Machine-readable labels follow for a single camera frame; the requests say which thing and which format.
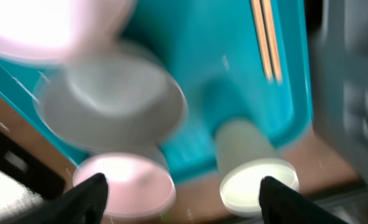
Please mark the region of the large pink plate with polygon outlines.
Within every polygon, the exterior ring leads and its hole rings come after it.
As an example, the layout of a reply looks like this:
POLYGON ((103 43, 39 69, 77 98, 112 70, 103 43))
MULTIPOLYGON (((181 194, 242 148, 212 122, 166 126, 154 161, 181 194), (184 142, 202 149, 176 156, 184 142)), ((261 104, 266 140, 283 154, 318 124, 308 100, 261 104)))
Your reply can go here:
POLYGON ((0 57, 48 64, 111 41, 135 0, 0 0, 0 57))

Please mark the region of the left wooden chopstick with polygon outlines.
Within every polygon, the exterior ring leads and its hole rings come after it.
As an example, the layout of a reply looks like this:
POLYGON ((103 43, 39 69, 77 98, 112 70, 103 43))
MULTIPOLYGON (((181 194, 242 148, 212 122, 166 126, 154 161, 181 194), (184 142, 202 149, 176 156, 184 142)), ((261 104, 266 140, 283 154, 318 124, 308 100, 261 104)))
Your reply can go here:
POLYGON ((254 16, 255 29, 257 33, 257 40, 260 50, 260 57, 264 74, 266 79, 271 82, 274 77, 272 73, 272 66, 269 55, 269 47, 267 43, 267 37, 265 34, 264 18, 262 14, 262 8, 260 0, 251 0, 252 13, 254 16))

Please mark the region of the small pink bowl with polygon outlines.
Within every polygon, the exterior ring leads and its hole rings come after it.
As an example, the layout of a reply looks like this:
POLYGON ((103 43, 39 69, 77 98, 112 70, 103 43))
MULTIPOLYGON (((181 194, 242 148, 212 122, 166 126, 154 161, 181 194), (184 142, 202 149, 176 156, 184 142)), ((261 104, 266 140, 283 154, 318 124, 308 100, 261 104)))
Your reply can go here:
POLYGON ((76 186, 102 173, 108 184, 104 215, 119 220, 144 220, 169 210, 176 188, 158 145, 135 151, 109 152, 87 158, 76 169, 76 186))

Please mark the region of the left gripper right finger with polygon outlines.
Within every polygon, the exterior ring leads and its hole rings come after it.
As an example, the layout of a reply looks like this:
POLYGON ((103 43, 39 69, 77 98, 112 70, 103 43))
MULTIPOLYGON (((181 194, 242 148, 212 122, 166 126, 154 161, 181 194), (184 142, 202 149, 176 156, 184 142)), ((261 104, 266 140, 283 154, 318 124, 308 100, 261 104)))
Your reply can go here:
POLYGON ((259 205, 265 224, 346 224, 271 176, 260 182, 259 205))

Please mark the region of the black tray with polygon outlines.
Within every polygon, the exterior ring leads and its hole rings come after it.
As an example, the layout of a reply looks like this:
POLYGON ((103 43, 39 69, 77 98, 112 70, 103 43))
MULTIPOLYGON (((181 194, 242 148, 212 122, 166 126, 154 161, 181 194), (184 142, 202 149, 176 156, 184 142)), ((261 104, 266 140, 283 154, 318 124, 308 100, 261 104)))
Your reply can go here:
POLYGON ((63 177, 2 132, 0 132, 0 171, 46 200, 61 196, 65 190, 66 182, 63 177))

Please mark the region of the pile of rice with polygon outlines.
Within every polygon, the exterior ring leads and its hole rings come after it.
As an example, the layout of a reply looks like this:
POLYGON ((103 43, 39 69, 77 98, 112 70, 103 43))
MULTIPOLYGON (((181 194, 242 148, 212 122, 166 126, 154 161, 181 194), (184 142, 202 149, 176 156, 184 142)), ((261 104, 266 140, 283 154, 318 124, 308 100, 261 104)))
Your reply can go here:
POLYGON ((20 215, 43 201, 39 194, 0 171, 0 222, 20 215))

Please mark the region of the grey dishwasher rack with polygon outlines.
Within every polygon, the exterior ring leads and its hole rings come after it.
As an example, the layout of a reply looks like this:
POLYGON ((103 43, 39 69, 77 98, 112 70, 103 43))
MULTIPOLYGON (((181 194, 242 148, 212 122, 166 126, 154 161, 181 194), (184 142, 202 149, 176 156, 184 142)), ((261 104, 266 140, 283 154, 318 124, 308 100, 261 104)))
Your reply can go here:
POLYGON ((368 185, 368 0, 306 1, 314 129, 368 185))

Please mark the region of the white cup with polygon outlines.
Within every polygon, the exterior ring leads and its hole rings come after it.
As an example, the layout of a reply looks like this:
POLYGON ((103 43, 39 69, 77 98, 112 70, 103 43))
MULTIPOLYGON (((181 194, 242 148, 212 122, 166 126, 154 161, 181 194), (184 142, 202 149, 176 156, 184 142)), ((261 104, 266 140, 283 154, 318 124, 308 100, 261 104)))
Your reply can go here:
POLYGON ((271 176, 299 190, 295 168, 250 121, 244 118, 227 121, 217 130, 214 144, 221 177, 219 194, 231 213, 242 217, 261 213, 259 191, 264 177, 271 176))

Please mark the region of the teal plastic tray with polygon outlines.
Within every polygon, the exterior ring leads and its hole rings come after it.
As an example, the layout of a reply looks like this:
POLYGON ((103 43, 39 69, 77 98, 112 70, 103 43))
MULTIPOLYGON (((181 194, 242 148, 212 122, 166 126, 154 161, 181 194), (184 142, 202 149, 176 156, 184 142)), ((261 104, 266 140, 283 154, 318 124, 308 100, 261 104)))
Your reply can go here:
MULTIPOLYGON (((136 1, 123 36, 150 47, 181 86, 187 120, 162 144, 175 182, 215 170, 214 131, 246 116, 283 151, 311 123, 305 3, 273 1, 283 82, 265 79, 249 1, 136 1)), ((65 60, 29 64, 0 57, 0 97, 74 164, 84 149, 53 135, 35 111, 34 88, 65 60)))

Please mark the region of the grey bowl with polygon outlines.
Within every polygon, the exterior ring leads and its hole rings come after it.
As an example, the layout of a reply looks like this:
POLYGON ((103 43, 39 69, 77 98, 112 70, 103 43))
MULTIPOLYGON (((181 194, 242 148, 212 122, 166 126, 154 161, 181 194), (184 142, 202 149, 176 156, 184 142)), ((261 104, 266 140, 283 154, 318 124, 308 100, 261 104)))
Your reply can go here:
POLYGON ((91 152, 168 139, 188 113, 179 84, 148 47, 123 40, 49 72, 35 111, 61 141, 91 152))

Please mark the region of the wooden chopstick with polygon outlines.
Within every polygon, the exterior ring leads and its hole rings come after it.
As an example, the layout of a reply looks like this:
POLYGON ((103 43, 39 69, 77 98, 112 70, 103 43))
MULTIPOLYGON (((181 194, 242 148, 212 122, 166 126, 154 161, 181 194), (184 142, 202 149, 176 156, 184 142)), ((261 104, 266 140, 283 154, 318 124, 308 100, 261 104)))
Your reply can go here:
POLYGON ((257 40, 260 50, 260 57, 264 74, 266 79, 271 82, 274 77, 272 73, 272 66, 269 55, 269 47, 267 43, 267 37, 265 34, 264 18, 262 14, 262 8, 260 0, 251 0, 252 13, 254 16, 255 29, 257 33, 257 40))
POLYGON ((267 29, 267 38, 269 43, 270 59, 272 62, 274 76, 279 84, 283 82, 280 55, 278 51, 277 36, 275 31, 274 14, 271 0, 262 0, 262 10, 267 29))

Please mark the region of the right wooden chopstick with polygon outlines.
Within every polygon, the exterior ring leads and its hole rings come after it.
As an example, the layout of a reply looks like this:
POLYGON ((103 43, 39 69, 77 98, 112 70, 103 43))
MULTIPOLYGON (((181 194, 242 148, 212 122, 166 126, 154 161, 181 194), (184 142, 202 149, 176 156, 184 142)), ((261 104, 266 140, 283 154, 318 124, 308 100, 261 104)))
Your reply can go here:
POLYGON ((269 43, 270 59, 272 62, 274 76, 279 84, 283 82, 280 55, 278 51, 277 36, 275 31, 274 14, 271 0, 262 0, 262 10, 267 29, 267 38, 269 43))

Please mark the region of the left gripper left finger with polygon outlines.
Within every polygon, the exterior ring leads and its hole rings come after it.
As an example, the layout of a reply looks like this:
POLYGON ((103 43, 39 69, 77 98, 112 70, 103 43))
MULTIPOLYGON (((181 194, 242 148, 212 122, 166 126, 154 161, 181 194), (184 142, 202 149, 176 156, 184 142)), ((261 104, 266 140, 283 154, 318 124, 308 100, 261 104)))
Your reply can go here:
POLYGON ((63 196, 13 220, 13 224, 96 224, 100 223, 108 199, 108 183, 97 173, 63 196))

